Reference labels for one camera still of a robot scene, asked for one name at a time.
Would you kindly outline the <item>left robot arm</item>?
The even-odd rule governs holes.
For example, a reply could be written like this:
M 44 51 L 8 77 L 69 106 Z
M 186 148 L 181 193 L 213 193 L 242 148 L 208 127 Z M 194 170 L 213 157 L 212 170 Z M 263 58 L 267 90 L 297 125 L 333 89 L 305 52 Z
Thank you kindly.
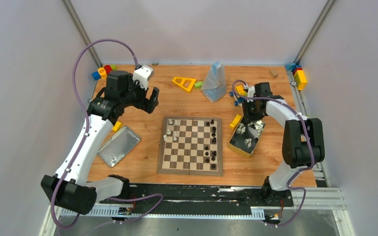
M 153 74 L 153 69 L 146 65 L 133 73 L 122 70 L 108 73 L 106 87 L 89 103 L 72 150 L 55 174 L 45 175 L 41 181 L 41 187 L 54 205 L 86 215 L 95 203 L 110 197 L 119 203 L 130 199 L 127 178 L 109 175 L 103 180 L 87 182 L 88 174 L 102 142 L 125 108 L 133 106 L 151 114 L 158 105 L 158 88 L 153 88 L 150 98 L 146 98 Z

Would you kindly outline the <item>small yellow block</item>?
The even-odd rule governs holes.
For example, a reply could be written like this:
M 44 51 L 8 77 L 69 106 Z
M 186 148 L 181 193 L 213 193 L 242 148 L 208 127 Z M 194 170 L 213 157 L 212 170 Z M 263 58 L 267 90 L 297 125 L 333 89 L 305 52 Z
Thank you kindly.
M 123 124 L 120 121 L 117 121 L 112 128 L 112 131 L 118 132 L 122 128 Z

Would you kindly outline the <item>colourful cylinder blocks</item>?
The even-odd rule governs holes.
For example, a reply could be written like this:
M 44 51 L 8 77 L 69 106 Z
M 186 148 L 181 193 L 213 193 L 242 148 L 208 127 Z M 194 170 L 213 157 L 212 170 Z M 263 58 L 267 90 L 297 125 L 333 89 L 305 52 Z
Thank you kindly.
M 103 67 L 100 67 L 96 72 L 93 72 L 92 78 L 97 81 L 100 79 L 106 79 L 108 74 L 114 70 L 117 70 L 117 67 L 113 64 L 107 64 Z

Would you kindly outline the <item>silver tin lid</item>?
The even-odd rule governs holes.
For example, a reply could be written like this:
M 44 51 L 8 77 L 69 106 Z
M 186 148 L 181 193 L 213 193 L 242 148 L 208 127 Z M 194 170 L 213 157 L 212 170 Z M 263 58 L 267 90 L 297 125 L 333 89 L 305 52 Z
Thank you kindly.
M 105 142 L 97 155 L 108 167 L 117 165 L 141 141 L 141 138 L 128 126 L 123 126 L 115 135 Z

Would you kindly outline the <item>brown wooden block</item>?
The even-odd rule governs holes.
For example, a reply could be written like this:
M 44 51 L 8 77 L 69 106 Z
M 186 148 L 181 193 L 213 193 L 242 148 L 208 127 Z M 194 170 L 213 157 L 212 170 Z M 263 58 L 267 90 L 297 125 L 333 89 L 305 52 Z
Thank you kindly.
M 275 78 L 277 78 L 278 77 L 278 72 L 276 71 L 276 70 L 269 70 L 269 74 L 270 74 L 270 76 L 273 78 L 273 79 L 275 79 Z

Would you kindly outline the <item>yellow arch block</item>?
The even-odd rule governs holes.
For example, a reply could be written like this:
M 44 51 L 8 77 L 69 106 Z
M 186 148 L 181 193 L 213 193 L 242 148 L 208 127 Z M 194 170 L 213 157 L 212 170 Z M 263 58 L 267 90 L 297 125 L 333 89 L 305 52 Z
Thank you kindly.
M 234 117 L 233 121 L 229 124 L 229 127 L 230 127 L 232 130 L 234 130 L 234 129 L 237 127 L 237 125 L 240 123 L 241 119 L 242 119 L 242 116 L 239 115 L 239 114 L 237 114 L 237 115 Z

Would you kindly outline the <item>green block by bag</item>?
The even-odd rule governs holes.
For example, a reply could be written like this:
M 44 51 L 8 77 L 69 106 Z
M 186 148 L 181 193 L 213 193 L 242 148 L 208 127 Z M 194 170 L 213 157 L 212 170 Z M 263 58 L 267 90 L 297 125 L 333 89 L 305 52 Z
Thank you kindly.
M 200 89 L 200 88 L 202 87 L 202 85 L 203 85 L 203 82 L 202 82 L 202 81 L 194 83 L 194 87 L 195 87 L 196 89 Z

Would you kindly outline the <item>stacked duplo bricks corner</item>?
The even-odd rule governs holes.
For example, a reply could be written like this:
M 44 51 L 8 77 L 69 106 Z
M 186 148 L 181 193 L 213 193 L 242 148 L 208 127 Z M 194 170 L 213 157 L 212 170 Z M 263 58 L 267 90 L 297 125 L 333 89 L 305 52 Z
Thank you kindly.
M 296 82 L 297 89 L 299 91 L 302 91 L 306 87 L 308 82 L 302 66 L 291 63 L 286 64 L 284 67 L 286 71 L 290 71 L 292 73 L 294 81 Z

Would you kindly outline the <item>yellow tin with chess pieces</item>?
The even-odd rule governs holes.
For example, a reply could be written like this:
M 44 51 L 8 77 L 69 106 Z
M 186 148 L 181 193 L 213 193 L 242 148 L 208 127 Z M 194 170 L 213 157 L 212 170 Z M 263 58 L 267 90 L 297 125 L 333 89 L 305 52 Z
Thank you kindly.
M 242 157 L 250 158 L 259 143 L 265 125 L 266 123 L 262 120 L 240 122 L 227 147 Z

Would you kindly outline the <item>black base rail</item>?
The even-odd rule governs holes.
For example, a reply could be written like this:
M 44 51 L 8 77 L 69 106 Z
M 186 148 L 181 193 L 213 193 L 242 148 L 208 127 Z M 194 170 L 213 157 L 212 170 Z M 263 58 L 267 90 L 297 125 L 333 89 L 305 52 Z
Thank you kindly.
M 281 210 L 293 206 L 289 190 L 267 194 L 261 187 L 229 185 L 147 184 L 130 185 L 127 199 L 134 213 L 145 213 L 163 195 L 153 214 L 248 215 L 251 207 Z

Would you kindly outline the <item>yellow triangle block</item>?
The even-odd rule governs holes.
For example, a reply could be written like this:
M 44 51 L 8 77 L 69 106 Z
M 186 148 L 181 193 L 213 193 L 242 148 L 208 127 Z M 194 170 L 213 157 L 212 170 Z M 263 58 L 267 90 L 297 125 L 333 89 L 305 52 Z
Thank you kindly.
M 194 87 L 196 79 L 186 78 L 186 77 L 174 77 L 172 83 L 183 89 L 184 91 L 190 93 Z

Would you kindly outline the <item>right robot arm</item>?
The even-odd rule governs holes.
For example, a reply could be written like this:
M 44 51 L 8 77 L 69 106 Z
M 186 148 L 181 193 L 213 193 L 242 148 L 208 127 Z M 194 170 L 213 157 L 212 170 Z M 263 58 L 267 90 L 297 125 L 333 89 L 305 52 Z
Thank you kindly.
M 277 170 L 268 176 L 262 187 L 261 198 L 274 205 L 291 190 L 291 183 L 304 171 L 325 158 L 322 122 L 308 118 L 287 104 L 280 95 L 271 92 L 268 82 L 246 88 L 243 102 L 246 120 L 272 117 L 283 127 L 282 157 Z

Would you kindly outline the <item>wooden chess board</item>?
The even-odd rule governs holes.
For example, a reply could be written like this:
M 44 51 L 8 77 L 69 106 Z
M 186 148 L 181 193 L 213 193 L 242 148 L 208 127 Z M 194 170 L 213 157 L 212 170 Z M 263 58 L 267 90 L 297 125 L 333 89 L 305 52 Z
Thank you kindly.
M 222 119 L 165 116 L 157 172 L 192 176 L 223 175 Z

